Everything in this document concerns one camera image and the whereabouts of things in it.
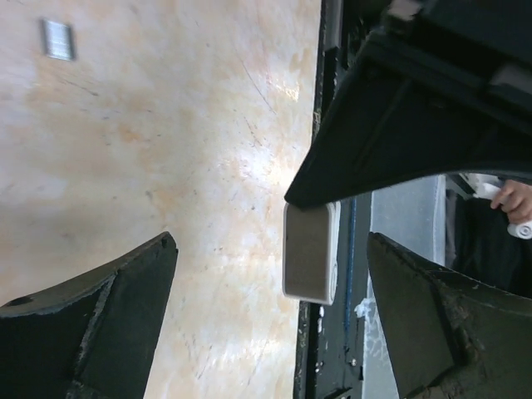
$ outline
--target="gray surface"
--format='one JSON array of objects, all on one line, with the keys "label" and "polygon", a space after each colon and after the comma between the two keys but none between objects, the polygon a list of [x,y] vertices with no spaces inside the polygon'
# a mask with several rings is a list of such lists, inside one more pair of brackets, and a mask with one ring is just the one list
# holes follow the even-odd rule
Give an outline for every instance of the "gray surface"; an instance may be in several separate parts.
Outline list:
[{"label": "gray surface", "polygon": [[[372,231],[439,264],[445,261],[445,179],[413,180],[373,193]],[[363,399],[397,399],[386,340],[371,281],[367,299],[356,308],[366,318]]]}]

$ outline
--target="marble floor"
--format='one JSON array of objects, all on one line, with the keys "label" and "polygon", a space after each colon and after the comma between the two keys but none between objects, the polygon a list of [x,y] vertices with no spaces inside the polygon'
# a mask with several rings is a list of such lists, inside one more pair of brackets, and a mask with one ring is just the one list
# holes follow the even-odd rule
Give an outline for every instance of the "marble floor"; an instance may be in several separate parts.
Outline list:
[{"label": "marble floor", "polygon": [[[169,230],[146,398],[291,397],[283,193],[310,144],[319,0],[0,2],[0,302]],[[39,18],[70,23],[75,62]]]}]

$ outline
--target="finger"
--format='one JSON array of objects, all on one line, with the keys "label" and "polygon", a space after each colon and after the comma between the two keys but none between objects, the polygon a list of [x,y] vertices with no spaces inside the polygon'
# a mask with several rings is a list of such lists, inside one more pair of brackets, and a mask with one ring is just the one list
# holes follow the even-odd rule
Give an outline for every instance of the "finger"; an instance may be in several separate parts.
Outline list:
[{"label": "finger", "polygon": [[525,197],[523,195],[519,195],[518,193],[512,193],[508,196],[505,203],[502,205],[503,212],[506,212],[507,214],[509,212],[517,211],[521,204],[523,204],[523,201],[525,200]]},{"label": "finger", "polygon": [[532,220],[532,203],[523,203],[519,208],[508,213],[508,220],[513,224],[530,222]]},{"label": "finger", "polygon": [[493,200],[491,201],[491,208],[497,209],[499,205],[504,203],[508,196],[514,192],[514,188],[509,185],[505,185],[502,189],[499,190],[499,192],[493,197]]}]

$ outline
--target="black frame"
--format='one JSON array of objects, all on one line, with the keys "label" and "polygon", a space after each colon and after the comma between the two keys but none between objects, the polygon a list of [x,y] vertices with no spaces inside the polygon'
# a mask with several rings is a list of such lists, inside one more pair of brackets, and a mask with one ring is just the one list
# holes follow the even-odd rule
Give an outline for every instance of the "black frame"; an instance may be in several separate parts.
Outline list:
[{"label": "black frame", "polygon": [[[314,96],[313,139],[339,83],[360,47],[365,27],[358,2],[322,0]],[[338,234],[338,285],[334,304],[300,302],[293,397],[362,398],[364,319],[353,309],[367,296],[367,236],[372,194],[342,201]],[[318,333],[318,324],[322,333]]]}]

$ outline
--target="blue wire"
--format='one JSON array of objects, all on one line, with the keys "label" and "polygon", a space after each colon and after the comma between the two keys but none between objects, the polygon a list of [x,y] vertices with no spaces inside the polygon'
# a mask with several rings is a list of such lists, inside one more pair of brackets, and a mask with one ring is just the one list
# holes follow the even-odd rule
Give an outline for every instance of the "blue wire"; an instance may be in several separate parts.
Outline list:
[{"label": "blue wire", "polygon": [[357,219],[357,200],[351,199],[351,217],[349,219],[349,259],[347,260],[347,285],[346,285],[346,308],[345,308],[345,322],[344,322],[344,346],[347,349],[349,346],[349,328],[351,327],[351,299],[352,299],[352,278],[355,267],[355,222]]}]

